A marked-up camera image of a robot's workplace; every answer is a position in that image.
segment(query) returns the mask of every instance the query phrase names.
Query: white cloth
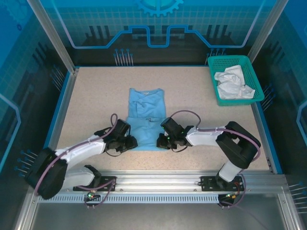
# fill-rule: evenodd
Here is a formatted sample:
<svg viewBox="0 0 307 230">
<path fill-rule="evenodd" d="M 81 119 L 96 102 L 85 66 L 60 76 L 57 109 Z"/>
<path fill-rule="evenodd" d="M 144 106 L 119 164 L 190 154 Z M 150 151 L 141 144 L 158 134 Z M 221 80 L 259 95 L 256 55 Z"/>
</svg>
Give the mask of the white cloth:
<svg viewBox="0 0 307 230">
<path fill-rule="evenodd" d="M 218 81 L 217 90 L 221 99 L 252 99 L 255 90 L 245 84 L 241 66 L 226 68 L 224 72 L 216 72 L 214 79 Z"/>
</svg>

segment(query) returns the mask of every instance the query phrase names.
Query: green basket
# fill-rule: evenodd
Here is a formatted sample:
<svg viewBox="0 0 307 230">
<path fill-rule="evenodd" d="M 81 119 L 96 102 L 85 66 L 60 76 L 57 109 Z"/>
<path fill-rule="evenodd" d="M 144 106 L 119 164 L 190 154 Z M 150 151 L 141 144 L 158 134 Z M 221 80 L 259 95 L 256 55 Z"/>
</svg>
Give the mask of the green basket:
<svg viewBox="0 0 307 230">
<path fill-rule="evenodd" d="M 230 105 L 247 105 L 253 102 L 259 102 L 264 99 L 262 88 L 257 79 L 256 73 L 251 65 L 248 57 L 244 55 L 225 55 L 225 56 L 212 56 L 208 58 L 211 78 L 214 85 L 214 90 L 219 106 Z M 217 80 L 214 79 L 216 72 L 224 72 L 225 68 L 240 65 L 243 71 L 245 84 L 255 90 L 253 99 L 229 99 L 223 100 L 220 98 L 217 91 Z"/>
</svg>

